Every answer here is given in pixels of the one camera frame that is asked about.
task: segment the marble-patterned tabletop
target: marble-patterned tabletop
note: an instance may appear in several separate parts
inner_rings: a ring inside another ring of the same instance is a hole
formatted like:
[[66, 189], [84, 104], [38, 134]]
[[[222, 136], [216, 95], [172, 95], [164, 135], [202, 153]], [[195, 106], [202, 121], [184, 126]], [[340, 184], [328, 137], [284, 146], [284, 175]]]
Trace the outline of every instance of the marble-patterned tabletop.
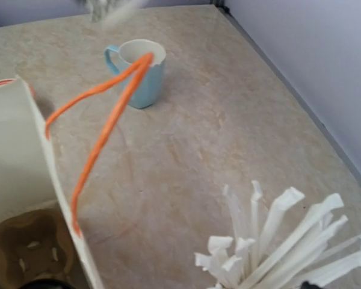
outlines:
[[[160, 100], [128, 108], [79, 201], [84, 234], [107, 288], [206, 288], [194, 267], [210, 235], [231, 234], [221, 195], [229, 184], [247, 205], [251, 180], [264, 205], [289, 186], [310, 204], [341, 194], [350, 221], [335, 241], [361, 233], [361, 188], [328, 141], [241, 34], [209, 5], [148, 8], [105, 33], [88, 16], [0, 28], [0, 79], [16, 73], [44, 106], [65, 104], [112, 77], [103, 49], [151, 39], [167, 50]], [[118, 98], [93, 96], [51, 128], [69, 196]], [[329, 288], [361, 288], [361, 268]]]

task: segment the table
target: table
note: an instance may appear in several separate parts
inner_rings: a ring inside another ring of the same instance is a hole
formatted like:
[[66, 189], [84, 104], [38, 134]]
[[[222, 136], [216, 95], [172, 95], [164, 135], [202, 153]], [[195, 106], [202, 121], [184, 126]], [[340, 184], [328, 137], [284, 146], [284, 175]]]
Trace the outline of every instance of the table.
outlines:
[[[168, 53], [161, 100], [128, 108], [100, 155], [79, 204], [81, 226], [107, 288], [206, 288], [194, 267], [210, 235], [231, 234], [221, 195], [229, 184], [245, 207], [251, 180], [264, 206], [289, 186], [308, 206], [338, 192], [350, 221], [335, 238], [361, 233], [361, 188], [281, 81], [213, 6], [149, 8], [111, 33], [88, 16], [0, 28], [0, 78], [19, 73], [45, 108], [111, 77], [108, 44], [146, 38]], [[52, 126], [60, 179], [71, 194], [117, 88]], [[357, 269], [329, 288], [361, 288]]]

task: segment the mug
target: mug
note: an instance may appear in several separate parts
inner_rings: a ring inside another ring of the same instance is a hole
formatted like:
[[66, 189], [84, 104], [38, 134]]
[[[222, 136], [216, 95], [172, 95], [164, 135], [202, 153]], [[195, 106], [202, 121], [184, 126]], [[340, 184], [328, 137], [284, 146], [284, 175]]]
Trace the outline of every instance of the mug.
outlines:
[[[111, 61], [111, 52], [118, 53], [119, 57], [116, 65]], [[166, 58], [164, 47], [154, 41], [135, 39], [125, 42], [120, 45], [120, 47], [109, 45], [104, 51], [106, 64], [115, 75], [126, 70], [132, 63], [148, 52], [154, 54], [150, 69], [128, 102], [130, 106], [135, 108], [148, 107], [154, 104], [159, 98], [162, 88], [164, 60]], [[128, 85], [131, 78], [132, 76], [121, 82], [122, 89]]]

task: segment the bag handle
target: bag handle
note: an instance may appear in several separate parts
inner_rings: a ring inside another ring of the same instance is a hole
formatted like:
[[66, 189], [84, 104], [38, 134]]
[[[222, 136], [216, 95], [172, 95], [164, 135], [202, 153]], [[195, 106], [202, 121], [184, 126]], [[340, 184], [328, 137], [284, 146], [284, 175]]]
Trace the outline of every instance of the bag handle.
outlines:
[[81, 95], [77, 96], [76, 98], [72, 99], [66, 105], [63, 105], [57, 111], [52, 113], [51, 116], [46, 121], [45, 134], [46, 134], [46, 138], [49, 139], [49, 127], [50, 127], [51, 123], [54, 122], [61, 114], [63, 114], [65, 111], [67, 111], [70, 107], [74, 106], [79, 101], [81, 101], [85, 98], [88, 98], [92, 95], [96, 95], [98, 93], [105, 92], [106, 90], [110, 89], [114, 85], [125, 80], [131, 74], [136, 72], [134, 77], [131, 79], [131, 82], [127, 85], [127, 87], [122, 92], [120, 99], [118, 100], [113, 111], [111, 112], [110, 116], [108, 117], [108, 120], [107, 120], [106, 124], [104, 125], [103, 130], [100, 134], [100, 137], [97, 140], [94, 148], [92, 149], [92, 151], [88, 157], [88, 160], [83, 168], [83, 171], [79, 177], [79, 181], [76, 184], [76, 187], [72, 193], [72, 197], [71, 197], [72, 226], [75, 230], [75, 233], [79, 237], [81, 236], [80, 227], [79, 227], [79, 223], [78, 223], [78, 216], [77, 216], [79, 195], [82, 192], [84, 184], [87, 181], [87, 178], [94, 166], [94, 163], [97, 160], [97, 157], [99, 156], [100, 151], [106, 144], [108, 137], [112, 133], [115, 124], [117, 123], [117, 121], [119, 120], [119, 117], [122, 115], [123, 111], [125, 110], [128, 101], [130, 100], [131, 96], [134, 94], [134, 91], [136, 91], [140, 82], [142, 81], [145, 74], [149, 70], [152, 61], [153, 61], [153, 53], [150, 52], [150, 53], [144, 54], [142, 57], [140, 57], [136, 62], [132, 63], [126, 70], [124, 70], [118, 76], [116, 76], [116, 77], [112, 78], [111, 80], [106, 81], [102, 84], [99, 84], [90, 90], [87, 90], [86, 92], [84, 92]]

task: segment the white wall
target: white wall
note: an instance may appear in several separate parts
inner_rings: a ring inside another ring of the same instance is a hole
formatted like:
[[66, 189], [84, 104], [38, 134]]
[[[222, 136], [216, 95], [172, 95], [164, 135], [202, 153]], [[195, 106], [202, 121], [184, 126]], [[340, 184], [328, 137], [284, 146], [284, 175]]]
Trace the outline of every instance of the white wall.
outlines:
[[361, 174], [361, 0], [227, 0]]
[[[149, 6], [208, 4], [210, 0], [150, 0]], [[0, 0], [0, 26], [84, 14], [75, 0]]]

